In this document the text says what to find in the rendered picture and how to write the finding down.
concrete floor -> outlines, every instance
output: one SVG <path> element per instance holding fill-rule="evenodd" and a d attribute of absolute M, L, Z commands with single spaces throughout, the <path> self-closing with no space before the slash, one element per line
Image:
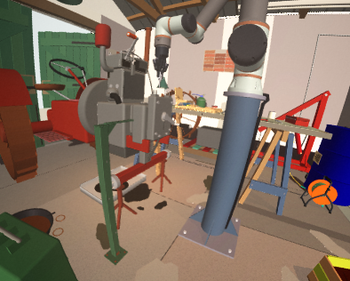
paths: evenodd
<path fill-rule="evenodd" d="M 127 203 L 137 215 L 123 210 L 119 244 L 128 253 L 117 265 L 104 257 L 109 244 L 102 207 L 80 191 L 82 183 L 98 175 L 95 150 L 87 144 L 60 141 L 38 149 L 38 175 L 19 184 L 0 164 L 0 213 L 43 208 L 56 212 L 54 217 L 65 215 L 64 221 L 54 222 L 51 235 L 63 229 L 57 238 L 79 281 L 303 281 L 329 253 L 244 226 L 239 230 L 234 259 L 179 237 L 195 207 L 206 203 L 203 181 L 212 175 L 214 163 L 193 155 L 180 161 L 177 148 L 170 149 L 174 153 L 166 174 L 172 184 L 165 182 L 163 192 L 159 192 L 159 182 L 151 182 L 155 169 L 147 170 L 147 185 L 141 187 L 139 196 L 146 192 L 149 196 Z M 112 169 L 129 167 L 133 157 L 110 155 L 110 162 Z M 165 207 L 155 208 L 163 201 Z M 339 209 L 350 221 L 350 206 Z"/>

red ring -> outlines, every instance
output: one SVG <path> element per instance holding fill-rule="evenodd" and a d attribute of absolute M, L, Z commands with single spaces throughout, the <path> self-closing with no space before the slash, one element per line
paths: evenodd
<path fill-rule="evenodd" d="M 58 230 L 58 229 L 61 229 L 62 232 L 61 232 L 60 234 L 58 234 L 58 235 L 55 235 L 54 232 L 55 232 L 55 230 Z M 61 235 L 63 234 L 64 230 L 63 230 L 62 228 L 58 228 L 58 229 L 55 229 L 55 230 L 52 232 L 52 235 L 53 235 L 53 236 L 58 237 L 58 236 L 61 236 Z"/>
<path fill-rule="evenodd" d="M 64 214 L 60 214 L 58 217 L 55 218 L 55 220 L 58 221 L 58 218 L 59 218 L 60 216 L 64 216 L 64 219 L 61 220 L 61 221 L 64 221 L 64 220 L 66 219 L 66 216 L 65 216 Z"/>

floor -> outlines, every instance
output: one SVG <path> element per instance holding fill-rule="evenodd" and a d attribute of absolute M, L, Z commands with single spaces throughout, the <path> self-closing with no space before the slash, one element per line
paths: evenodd
<path fill-rule="evenodd" d="M 80 191 L 81 184 L 98 176 L 95 150 L 87 144 L 59 141 L 39 148 L 38 175 L 22 183 L 12 180 L 0 163 L 0 213 L 43 208 L 55 212 L 54 217 L 64 215 L 64 221 L 54 222 L 51 236 L 63 230 L 57 238 L 79 281 L 302 281 L 324 255 L 350 258 L 350 206 L 336 207 L 333 214 L 319 205 L 304 208 L 298 203 L 301 189 L 293 181 L 281 217 L 265 194 L 252 191 L 246 204 L 238 205 L 234 216 L 242 218 L 242 226 L 234 259 L 179 237 L 192 211 L 205 206 L 205 186 L 215 163 L 189 154 L 180 161 L 177 148 L 169 149 L 173 153 L 166 174 L 172 184 L 165 182 L 161 193 L 159 182 L 152 183 L 151 168 L 144 172 L 147 181 L 125 196 L 138 214 L 123 210 L 118 236 L 128 253 L 117 265 L 104 257 L 109 244 L 102 207 Z M 110 155 L 110 163 L 112 169 L 129 167 L 133 157 Z M 305 176 L 291 173 L 300 181 Z M 328 227 L 333 220 L 338 224 Z"/>

ceiling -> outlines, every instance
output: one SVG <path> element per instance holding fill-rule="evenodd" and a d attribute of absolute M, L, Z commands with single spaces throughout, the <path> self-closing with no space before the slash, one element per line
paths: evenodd
<path fill-rule="evenodd" d="M 127 20 L 136 30 L 152 28 L 160 14 L 176 16 L 192 13 L 197 16 L 209 0 L 114 0 Z M 241 0 L 230 0 L 218 17 L 239 14 Z M 350 12 L 350 0 L 292 0 L 269 1 L 267 13 L 298 12 L 305 18 L 308 12 Z"/>

steering wheel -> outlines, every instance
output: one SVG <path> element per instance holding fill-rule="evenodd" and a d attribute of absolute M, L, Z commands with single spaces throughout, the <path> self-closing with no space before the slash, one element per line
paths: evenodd
<path fill-rule="evenodd" d="M 55 68 L 52 66 L 52 63 L 53 63 L 54 61 L 63 61 L 63 62 L 72 64 L 73 66 L 79 68 L 81 71 L 83 71 L 83 72 L 85 73 L 85 70 L 84 70 L 83 67 L 78 66 L 77 64 L 75 64 L 75 63 L 72 62 L 72 61 L 69 61 L 69 60 L 62 60 L 62 59 L 52 59 L 52 60 L 50 60 L 50 61 L 49 61 L 49 67 L 50 67 L 50 69 L 51 69 L 52 71 L 54 71 L 56 74 L 59 74 L 60 76 L 63 76 L 63 77 L 65 77 L 65 78 L 75 79 L 73 76 L 67 75 L 67 74 L 63 74 L 63 73 L 61 73 L 60 71 L 58 71 L 57 69 L 55 69 Z M 60 67 L 62 67 L 62 68 L 65 68 L 66 70 L 68 70 L 68 67 L 63 67 L 63 66 L 61 66 L 60 64 L 57 64 L 57 65 L 60 66 Z"/>

